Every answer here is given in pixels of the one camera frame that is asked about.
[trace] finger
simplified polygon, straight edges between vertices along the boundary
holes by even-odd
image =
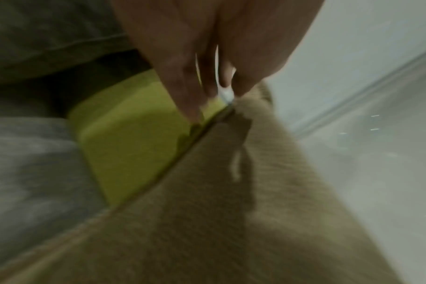
[[[232,83],[233,65],[226,58],[221,47],[218,50],[218,77],[221,87],[227,88]]]
[[[210,40],[204,52],[198,55],[198,66],[202,81],[202,88],[209,98],[214,98],[218,94],[215,66],[216,47],[216,42],[214,40]]]
[[[155,66],[160,80],[174,104],[191,122],[199,122],[200,107],[207,101],[200,85],[193,54],[189,60],[174,60],[173,64]]]
[[[239,71],[236,71],[232,79],[232,89],[235,97],[241,97],[249,92],[258,83],[258,81],[259,80],[242,75]]]

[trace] yellow-green object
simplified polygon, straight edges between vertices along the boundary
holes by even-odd
[[[204,123],[225,107],[212,100]],[[151,182],[174,158],[190,123],[154,70],[102,90],[77,105],[70,124],[111,205]]]

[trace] white wall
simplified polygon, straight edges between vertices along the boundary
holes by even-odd
[[[268,81],[296,129],[426,51],[426,0],[326,0]]]

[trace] hand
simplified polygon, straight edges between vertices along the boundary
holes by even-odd
[[[132,42],[193,122],[200,117],[200,107],[218,93],[217,47],[219,83],[232,85],[235,96],[241,96],[286,63],[322,2],[112,0]]]

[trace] white surface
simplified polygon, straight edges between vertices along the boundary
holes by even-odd
[[[301,146],[407,283],[426,284],[426,76],[360,104]]]
[[[291,128],[426,51],[426,0],[325,0],[310,31],[269,79]]]

